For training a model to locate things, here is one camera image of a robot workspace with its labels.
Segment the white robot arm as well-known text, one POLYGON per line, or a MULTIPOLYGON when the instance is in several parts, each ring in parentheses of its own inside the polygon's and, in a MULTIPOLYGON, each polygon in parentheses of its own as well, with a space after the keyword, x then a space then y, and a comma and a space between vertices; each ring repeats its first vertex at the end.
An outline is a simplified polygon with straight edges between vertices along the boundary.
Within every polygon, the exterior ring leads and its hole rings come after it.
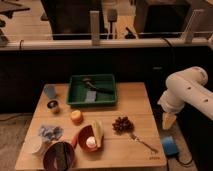
POLYGON ((210 120, 213 120, 213 92, 205 88, 208 74, 201 67, 190 67, 169 75, 167 89, 157 104, 163 109, 162 128, 168 130, 176 121, 186 103, 192 105, 210 120))

